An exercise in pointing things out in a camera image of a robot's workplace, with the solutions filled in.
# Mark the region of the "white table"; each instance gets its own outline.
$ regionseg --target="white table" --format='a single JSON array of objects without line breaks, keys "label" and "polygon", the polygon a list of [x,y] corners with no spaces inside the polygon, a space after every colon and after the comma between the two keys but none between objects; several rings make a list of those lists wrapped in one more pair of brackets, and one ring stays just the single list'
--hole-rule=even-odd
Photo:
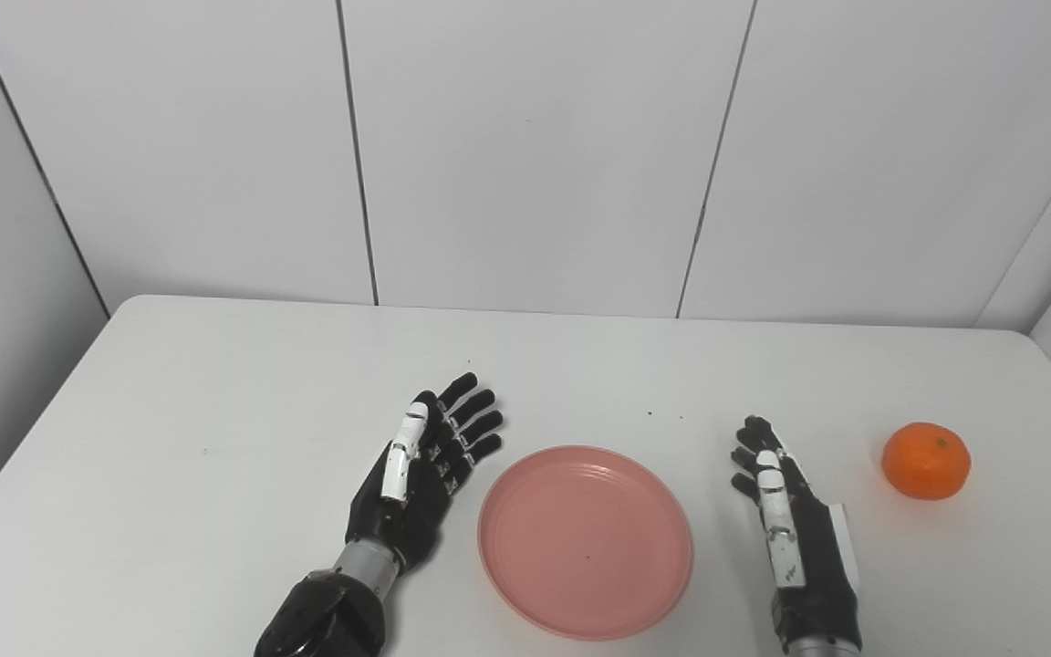
[{"label": "white table", "polygon": [[[849,508],[868,656],[1051,654],[1051,365],[1025,336],[174,296],[122,307],[0,474],[0,654],[247,656],[337,556],[409,399],[468,369],[506,448],[393,591],[391,656],[779,654],[755,512],[727,484],[750,412]],[[954,498],[883,479],[883,442],[916,419],[971,449]],[[631,639],[538,631],[480,569],[489,486],[565,444],[650,467],[692,523],[687,593]]]}]

